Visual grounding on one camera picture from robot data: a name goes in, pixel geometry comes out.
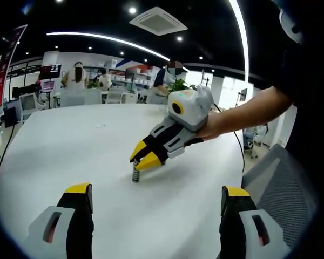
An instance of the poster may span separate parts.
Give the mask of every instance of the poster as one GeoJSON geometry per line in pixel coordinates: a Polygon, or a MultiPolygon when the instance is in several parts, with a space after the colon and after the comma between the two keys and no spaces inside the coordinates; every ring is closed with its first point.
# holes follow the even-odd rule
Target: poster
{"type": "Polygon", "coordinates": [[[15,53],[17,42],[20,40],[26,27],[27,25],[23,25],[13,30],[7,49],[4,50],[3,53],[0,55],[0,107],[2,107],[4,86],[6,82],[8,68],[15,53]]]}

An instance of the ceiling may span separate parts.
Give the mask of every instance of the ceiling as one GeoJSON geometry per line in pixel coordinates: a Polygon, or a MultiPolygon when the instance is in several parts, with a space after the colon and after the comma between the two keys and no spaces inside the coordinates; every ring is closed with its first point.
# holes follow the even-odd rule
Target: ceiling
{"type": "MultiPolygon", "coordinates": [[[[289,40],[279,23],[279,10],[271,0],[237,0],[244,18],[249,48],[249,71],[267,81],[279,70],[289,40]]],[[[80,36],[46,36],[47,32],[77,31],[96,33],[127,40],[155,50],[182,63],[203,63],[244,71],[244,55],[239,27],[228,0],[178,1],[15,1],[0,2],[4,17],[0,19],[1,37],[16,26],[28,24],[17,46],[14,61],[42,56],[45,51],[93,52],[120,56],[130,60],[163,66],[164,60],[149,53],[108,40],[80,36]],[[188,30],[156,36],[129,24],[136,15],[160,7],[179,19],[188,30]],[[130,7],[137,13],[128,12],[130,7]]]]}

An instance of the black sleeve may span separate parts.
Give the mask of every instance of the black sleeve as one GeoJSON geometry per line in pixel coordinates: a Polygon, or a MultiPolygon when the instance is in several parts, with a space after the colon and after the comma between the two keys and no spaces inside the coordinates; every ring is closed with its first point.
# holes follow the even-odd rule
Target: black sleeve
{"type": "Polygon", "coordinates": [[[160,71],[158,71],[157,75],[156,75],[156,79],[155,82],[153,83],[154,87],[163,85],[163,79],[164,79],[164,75],[166,74],[166,70],[165,69],[161,69],[160,71]]]}
{"type": "Polygon", "coordinates": [[[286,94],[293,102],[298,102],[305,75],[305,60],[302,47],[293,45],[285,51],[279,79],[275,87],[286,94]]]}

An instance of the metal spring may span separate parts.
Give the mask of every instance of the metal spring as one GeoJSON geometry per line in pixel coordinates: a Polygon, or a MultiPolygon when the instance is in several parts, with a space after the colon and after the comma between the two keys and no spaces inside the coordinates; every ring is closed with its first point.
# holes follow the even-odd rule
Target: metal spring
{"type": "Polygon", "coordinates": [[[139,182],[140,179],[140,171],[136,169],[136,166],[139,164],[139,160],[135,160],[133,162],[133,174],[132,174],[132,181],[139,182]]]}

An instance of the white round table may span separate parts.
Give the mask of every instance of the white round table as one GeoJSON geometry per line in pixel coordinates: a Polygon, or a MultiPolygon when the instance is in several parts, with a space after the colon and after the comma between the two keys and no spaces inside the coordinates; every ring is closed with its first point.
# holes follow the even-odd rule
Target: white round table
{"type": "Polygon", "coordinates": [[[113,104],[34,113],[0,170],[0,219],[18,244],[69,186],[90,182],[93,258],[216,258],[221,187],[241,185],[239,144],[229,133],[192,145],[133,183],[129,157],[164,110],[113,104]]]}

